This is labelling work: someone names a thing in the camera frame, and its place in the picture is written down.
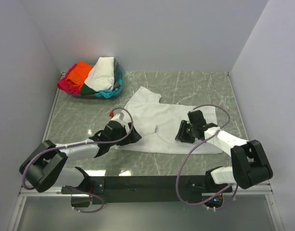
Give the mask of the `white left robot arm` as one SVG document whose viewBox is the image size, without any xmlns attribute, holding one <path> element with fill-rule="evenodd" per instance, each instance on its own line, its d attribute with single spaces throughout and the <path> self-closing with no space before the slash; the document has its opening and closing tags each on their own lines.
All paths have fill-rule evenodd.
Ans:
<svg viewBox="0 0 295 231">
<path fill-rule="evenodd" d="M 19 167 L 22 186 L 42 193 L 56 183 L 67 162 L 97 158 L 112 146 L 133 144 L 141 139 L 132 122 L 124 124 L 111 120 L 104 129 L 81 142 L 55 144 L 50 140 L 43 141 Z"/>
</svg>

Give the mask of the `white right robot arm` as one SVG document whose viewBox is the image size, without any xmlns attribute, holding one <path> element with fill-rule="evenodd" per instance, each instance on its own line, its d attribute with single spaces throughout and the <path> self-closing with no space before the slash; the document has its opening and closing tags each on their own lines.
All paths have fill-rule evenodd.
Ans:
<svg viewBox="0 0 295 231">
<path fill-rule="evenodd" d="M 196 140 L 205 141 L 231 158 L 230 167 L 216 167 L 205 172 L 203 187 L 207 191 L 216 193 L 229 184 L 248 189 L 273 177 L 261 142 L 240 139 L 215 123 L 207 123 L 200 110 L 190 111 L 188 119 L 181 121 L 175 140 L 190 144 Z"/>
</svg>

